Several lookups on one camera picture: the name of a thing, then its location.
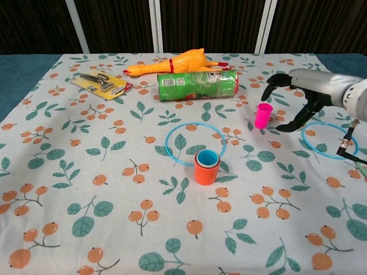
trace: teal carpet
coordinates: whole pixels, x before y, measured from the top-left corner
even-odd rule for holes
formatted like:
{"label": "teal carpet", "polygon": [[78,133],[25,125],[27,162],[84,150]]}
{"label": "teal carpet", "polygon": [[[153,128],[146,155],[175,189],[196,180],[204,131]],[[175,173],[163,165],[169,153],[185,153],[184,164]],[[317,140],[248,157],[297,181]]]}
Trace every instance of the teal carpet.
{"label": "teal carpet", "polygon": [[[316,54],[334,73],[367,78],[367,57],[357,53]],[[60,54],[0,56],[0,121],[28,94]]]}

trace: rubber chicken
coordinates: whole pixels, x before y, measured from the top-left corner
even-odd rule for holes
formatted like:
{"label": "rubber chicken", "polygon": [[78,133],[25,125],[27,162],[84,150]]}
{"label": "rubber chicken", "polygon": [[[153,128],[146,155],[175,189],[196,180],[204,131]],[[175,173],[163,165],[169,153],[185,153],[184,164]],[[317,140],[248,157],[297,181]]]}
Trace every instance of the rubber chicken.
{"label": "rubber chicken", "polygon": [[167,61],[150,65],[132,65],[124,70],[129,76],[141,76],[145,73],[186,73],[186,72],[206,72],[214,70],[209,66],[227,66],[226,62],[209,61],[204,55],[204,49],[188,50],[179,56]]}

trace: pink plastic cup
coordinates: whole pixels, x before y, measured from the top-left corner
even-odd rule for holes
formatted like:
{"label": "pink plastic cup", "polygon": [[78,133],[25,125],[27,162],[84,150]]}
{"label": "pink plastic cup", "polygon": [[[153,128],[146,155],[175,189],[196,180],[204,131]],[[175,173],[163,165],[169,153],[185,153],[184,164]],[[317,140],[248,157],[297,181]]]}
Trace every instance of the pink plastic cup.
{"label": "pink plastic cup", "polygon": [[255,127],[257,129],[264,129],[269,123],[269,118],[273,111],[273,107],[267,103],[261,103],[257,106]]}

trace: metal robot arm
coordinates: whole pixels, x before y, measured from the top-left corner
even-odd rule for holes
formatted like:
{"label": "metal robot arm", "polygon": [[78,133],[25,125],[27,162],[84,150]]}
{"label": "metal robot arm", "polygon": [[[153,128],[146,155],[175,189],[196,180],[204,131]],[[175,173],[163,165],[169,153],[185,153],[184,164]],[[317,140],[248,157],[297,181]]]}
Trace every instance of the metal robot arm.
{"label": "metal robot arm", "polygon": [[367,121],[367,79],[308,69],[294,69],[289,74],[275,74],[267,82],[269,84],[261,97],[262,101],[267,100],[277,87],[301,89],[307,99],[307,104],[294,120],[288,124],[279,125],[276,128],[278,131],[293,132],[299,129],[324,106],[346,108],[351,116]]}

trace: dark curtain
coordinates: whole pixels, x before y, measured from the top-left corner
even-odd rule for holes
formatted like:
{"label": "dark curtain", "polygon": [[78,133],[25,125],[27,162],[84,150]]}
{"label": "dark curtain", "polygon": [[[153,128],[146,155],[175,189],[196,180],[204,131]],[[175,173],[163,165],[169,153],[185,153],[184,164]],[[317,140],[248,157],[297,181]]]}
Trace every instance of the dark curtain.
{"label": "dark curtain", "polygon": [[91,53],[153,52],[148,0],[75,0]]}
{"label": "dark curtain", "polygon": [[64,0],[2,0],[0,26],[0,54],[81,52]]}
{"label": "dark curtain", "polygon": [[160,1],[165,52],[254,52],[265,0]]}
{"label": "dark curtain", "polygon": [[366,0],[278,0],[266,53],[367,54]]}

